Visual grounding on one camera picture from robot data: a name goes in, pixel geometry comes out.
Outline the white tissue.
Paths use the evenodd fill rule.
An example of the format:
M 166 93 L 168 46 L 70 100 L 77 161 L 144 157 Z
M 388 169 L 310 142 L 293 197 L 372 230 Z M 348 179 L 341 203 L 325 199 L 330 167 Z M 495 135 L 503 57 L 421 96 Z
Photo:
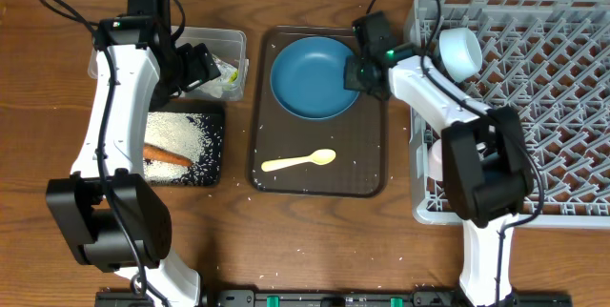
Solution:
M 237 79 L 233 83 L 228 83 L 228 76 L 238 70 L 237 66 L 215 54 L 213 61 L 218 67 L 220 75 L 196 88 L 192 94 L 203 95 L 212 100 L 235 100 L 240 95 L 239 83 Z

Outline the green snack wrapper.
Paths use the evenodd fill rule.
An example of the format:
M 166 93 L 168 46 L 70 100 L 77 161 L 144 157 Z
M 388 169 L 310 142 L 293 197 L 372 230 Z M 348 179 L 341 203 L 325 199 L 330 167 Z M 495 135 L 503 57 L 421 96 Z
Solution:
M 239 70 L 235 70 L 228 76 L 228 83 L 233 83 L 239 75 Z

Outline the dark blue plate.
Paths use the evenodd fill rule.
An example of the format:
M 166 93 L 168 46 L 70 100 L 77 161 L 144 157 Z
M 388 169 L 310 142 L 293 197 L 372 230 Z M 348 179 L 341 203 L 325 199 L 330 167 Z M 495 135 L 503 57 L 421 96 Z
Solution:
M 329 37 L 298 39 L 274 60 L 272 93 L 287 112 L 303 119 L 325 120 L 344 113 L 359 93 L 344 88 L 344 67 L 353 51 Z

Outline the light blue rice bowl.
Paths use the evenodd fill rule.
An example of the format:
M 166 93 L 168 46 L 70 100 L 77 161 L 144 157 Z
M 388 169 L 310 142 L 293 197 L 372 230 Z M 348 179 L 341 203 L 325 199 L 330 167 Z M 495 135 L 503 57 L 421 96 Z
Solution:
M 482 67 L 482 50 L 476 35 L 467 28 L 444 30 L 438 38 L 445 70 L 457 83 L 475 75 Z

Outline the orange carrot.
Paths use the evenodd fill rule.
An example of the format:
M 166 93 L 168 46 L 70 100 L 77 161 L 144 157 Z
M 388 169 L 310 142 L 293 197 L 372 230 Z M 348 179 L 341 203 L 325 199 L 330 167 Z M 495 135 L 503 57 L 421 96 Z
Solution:
M 159 147 L 150 144 L 144 144 L 143 156 L 148 161 L 158 161 L 178 165 L 181 167 L 191 167 L 193 162 L 180 154 L 171 153 Z

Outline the yellow plastic spoon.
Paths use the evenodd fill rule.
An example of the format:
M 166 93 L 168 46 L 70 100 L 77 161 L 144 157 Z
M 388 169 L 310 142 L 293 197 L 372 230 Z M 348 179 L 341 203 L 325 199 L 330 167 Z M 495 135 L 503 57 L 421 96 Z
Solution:
M 323 166 L 333 162 L 335 159 L 336 152 L 334 150 L 319 149 L 306 156 L 279 158 L 265 161 L 261 164 L 261 170 L 263 172 L 272 172 L 306 163 L 313 163 Z

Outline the pink cup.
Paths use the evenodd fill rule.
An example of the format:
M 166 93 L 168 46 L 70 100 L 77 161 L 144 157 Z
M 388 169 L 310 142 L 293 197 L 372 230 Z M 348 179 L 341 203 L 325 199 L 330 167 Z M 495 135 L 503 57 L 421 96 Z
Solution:
M 428 150 L 427 163 L 428 176 L 435 181 L 442 181 L 442 143 L 440 139 L 435 141 Z

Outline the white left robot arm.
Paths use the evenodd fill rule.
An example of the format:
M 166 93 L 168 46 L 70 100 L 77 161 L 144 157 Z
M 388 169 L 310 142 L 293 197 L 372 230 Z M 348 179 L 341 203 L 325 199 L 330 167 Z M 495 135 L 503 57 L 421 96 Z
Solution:
M 48 183 L 46 203 L 75 261 L 129 282 L 99 306 L 203 306 L 201 274 L 172 246 L 168 207 L 144 177 L 148 114 L 216 79 L 204 45 L 180 44 L 177 0 L 128 0 L 125 13 L 86 21 L 96 52 L 88 130 L 70 175 Z

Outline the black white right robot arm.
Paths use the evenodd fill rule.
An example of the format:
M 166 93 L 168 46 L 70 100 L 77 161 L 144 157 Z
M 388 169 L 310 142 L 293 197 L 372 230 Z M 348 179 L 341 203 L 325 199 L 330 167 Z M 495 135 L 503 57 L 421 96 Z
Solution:
M 358 18 L 352 29 L 360 53 L 346 61 L 345 89 L 380 100 L 395 97 L 439 136 L 440 155 L 429 158 L 428 172 L 441 181 L 462 221 L 464 303 L 512 303 L 507 277 L 512 229 L 533 190 L 533 175 L 517 112 L 494 109 L 458 87 L 482 67 L 477 37 L 467 28 L 440 31 L 436 61 L 428 47 L 399 44 L 381 11 Z

